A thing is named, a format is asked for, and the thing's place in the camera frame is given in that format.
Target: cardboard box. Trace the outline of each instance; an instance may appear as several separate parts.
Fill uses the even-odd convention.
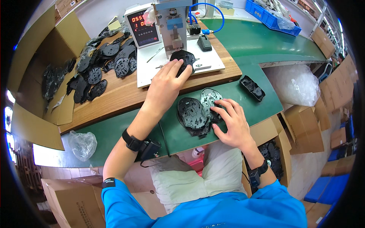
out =
[[[54,110],[52,107],[65,95],[66,83],[75,72],[65,76],[46,114],[41,94],[42,74],[50,63],[55,67],[63,66],[66,60],[78,57],[90,37],[75,12],[55,26],[54,7],[50,7],[19,41],[7,88],[16,99],[11,132],[37,145],[64,150],[56,125],[72,121],[73,92],[65,96],[60,106]]]
[[[292,138],[290,154],[302,154],[324,151],[321,124],[318,117],[325,118],[323,110],[315,107],[294,105],[284,112],[284,118],[288,124],[288,130]]]
[[[280,160],[284,171],[284,176],[281,178],[280,183],[288,187],[292,178],[292,166],[290,159],[291,146],[279,118],[274,115],[271,118],[250,127],[250,133],[253,136],[253,139],[255,140],[257,146],[260,146],[267,141],[270,141],[271,139],[275,140],[276,146],[280,149]],[[242,160],[242,172],[248,178],[246,163],[244,159]],[[247,192],[247,196],[251,197],[251,186],[244,175],[242,175],[241,182]]]
[[[220,11],[222,11],[223,15],[231,15],[231,16],[234,15],[234,9],[222,8],[219,5],[216,5],[216,6],[220,9]]]
[[[99,204],[103,179],[86,178],[83,182],[78,178],[42,179],[47,201],[61,228],[105,227],[104,205]]]
[[[331,208],[329,204],[315,203],[307,213],[308,228],[315,228]]]
[[[301,200],[301,203],[303,204],[304,208],[306,209],[306,214],[312,209],[312,207],[315,205],[315,203],[307,202],[304,200]]]
[[[346,129],[344,127],[331,134],[331,149],[337,148],[346,143]]]
[[[321,176],[338,176],[350,173],[355,162],[355,156],[356,155],[351,155],[327,162],[322,169]]]
[[[317,44],[326,59],[329,59],[335,53],[335,46],[320,27],[316,28],[311,38]]]
[[[346,105],[354,90],[353,80],[358,78],[357,70],[350,55],[347,55],[340,66],[319,84],[321,97],[328,112]]]

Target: person's right hand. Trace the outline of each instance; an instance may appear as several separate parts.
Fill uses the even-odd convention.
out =
[[[212,124],[214,133],[224,143],[231,147],[239,148],[244,154],[252,151],[256,143],[250,135],[250,127],[246,121],[243,108],[232,99],[223,99],[215,101],[227,109],[211,107],[217,112],[227,125],[227,133],[224,133],[217,124]]]

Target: clear plastic bag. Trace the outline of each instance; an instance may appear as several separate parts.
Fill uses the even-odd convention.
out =
[[[280,29],[287,29],[293,30],[295,27],[294,22],[288,20],[287,18],[283,17],[281,13],[278,13],[274,10],[268,9],[268,11],[273,14],[277,18],[277,25]]]
[[[263,69],[282,103],[312,107],[320,96],[318,78],[305,64]]]
[[[156,21],[155,10],[153,7],[148,8],[143,14],[146,26],[151,26]]]
[[[233,3],[231,0],[218,0],[217,5],[221,8],[233,9]]]
[[[82,162],[87,161],[95,152],[97,141],[93,133],[76,133],[70,131],[68,143],[73,154]]]

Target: blue plastic crate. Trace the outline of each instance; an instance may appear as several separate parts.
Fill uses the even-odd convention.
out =
[[[332,177],[317,202],[322,204],[334,204],[345,189],[349,176],[350,174]]]
[[[331,177],[320,177],[312,186],[311,190],[306,194],[304,200],[311,203],[316,203],[321,197]]]
[[[295,26],[292,30],[280,29],[277,25],[277,18],[252,0],[247,0],[245,10],[261,21],[269,29],[298,36],[301,28]]]

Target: black wristband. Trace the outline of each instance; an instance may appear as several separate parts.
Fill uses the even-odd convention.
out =
[[[257,168],[258,174],[259,176],[261,176],[262,174],[266,173],[266,171],[268,170],[269,166],[268,166],[268,162],[266,161],[266,159],[264,159],[264,163],[262,164],[262,166]]]
[[[127,148],[135,152],[139,151],[144,143],[144,140],[142,141],[136,139],[134,136],[130,136],[127,132],[127,129],[123,131],[122,138],[127,143]]]

